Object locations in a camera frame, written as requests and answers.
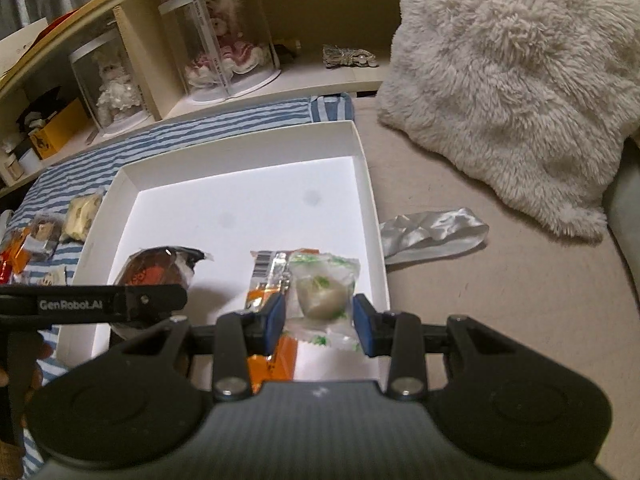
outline figurine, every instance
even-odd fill
[[[205,0],[211,28],[216,35],[222,56],[222,68],[231,78],[246,74],[267,61],[265,49],[242,39],[238,10],[241,0]]]
[[[112,49],[102,49],[96,52],[93,60],[98,65],[98,72],[102,85],[97,107],[98,122],[106,128],[113,121],[119,121],[132,116],[142,105],[138,87],[132,81],[131,75],[125,70],[120,56]]]
[[[238,10],[240,0],[204,0],[209,12],[211,30],[220,46],[220,68],[226,78],[234,74],[246,74],[256,66],[268,62],[268,46],[260,46],[245,41],[240,30]],[[187,81],[195,87],[211,86],[218,83],[214,67],[209,57],[202,53],[185,69]]]
[[[327,68],[337,66],[378,66],[376,56],[361,48],[340,48],[339,46],[323,45],[322,61]]]
[[[209,56],[201,53],[184,68],[187,81],[196,88],[208,88],[219,83],[216,78]]]

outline snack package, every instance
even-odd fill
[[[7,261],[15,274],[20,274],[31,259],[31,253],[24,249],[24,241],[31,232],[31,227],[16,229],[9,235],[9,245],[2,254],[6,254]]]
[[[12,285],[33,285],[33,282],[31,281],[31,271],[23,270],[20,274],[12,274],[11,284]]]
[[[49,267],[47,273],[38,280],[38,285],[66,285],[66,266]]]
[[[73,198],[62,225],[62,241],[85,242],[101,203],[101,192]]]
[[[317,253],[304,249],[302,253]],[[281,292],[287,295],[291,282],[289,257],[292,251],[258,251],[254,257],[254,272],[249,282],[245,309],[260,310],[271,294]],[[251,384],[256,393],[264,381],[290,381],[296,368],[298,342],[281,336],[275,352],[270,357],[254,355],[247,359]]]
[[[23,250],[31,254],[31,259],[44,261],[53,256],[60,241],[64,219],[59,213],[36,213],[30,223],[29,235],[24,239],[22,246]]]
[[[285,333],[298,341],[359,350],[351,301],[360,262],[329,253],[295,252],[289,271],[295,295],[287,301]]]
[[[2,254],[0,254],[0,285],[9,283],[13,270],[14,268],[9,262],[8,251],[3,251]]]
[[[181,285],[189,288],[194,267],[209,254],[187,247],[154,247],[131,255],[120,271],[116,285]],[[140,333],[144,326],[112,324],[111,329],[123,339]]]

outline yellow box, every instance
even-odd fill
[[[55,155],[67,141],[86,126],[86,116],[80,99],[75,99],[64,110],[59,112],[47,125],[29,135],[42,158]]]

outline blue striped fabric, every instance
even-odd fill
[[[65,213],[73,197],[107,189],[124,164],[148,156],[208,140],[280,126],[352,119],[351,99],[347,94],[340,94],[293,99],[204,119],[160,124],[129,139],[83,153],[49,168],[27,193],[15,212],[9,229],[24,227],[41,210]],[[66,265],[66,277],[70,280],[76,271],[81,251],[82,245],[79,243],[60,243],[48,262],[29,264],[26,267],[30,272],[31,282],[39,280],[47,272],[47,267],[53,265]],[[55,326],[52,330],[41,333],[55,348],[58,332],[59,329]],[[53,358],[38,363],[42,368],[45,384],[66,372]],[[24,477],[28,478],[42,466],[42,459],[28,431],[25,431],[24,440],[27,450]]]

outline doll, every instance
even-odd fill
[[[106,128],[113,121],[132,116],[142,105],[138,87],[125,70],[115,49],[102,49],[96,52],[93,60],[98,65],[102,85],[97,106],[98,122]]]
[[[204,52],[189,63],[184,68],[184,72],[189,84],[196,88],[209,88],[219,83],[213,72],[211,60]]]
[[[240,0],[205,0],[213,33],[222,56],[222,70],[227,78],[246,74],[268,60],[268,47],[245,41],[240,30]]]

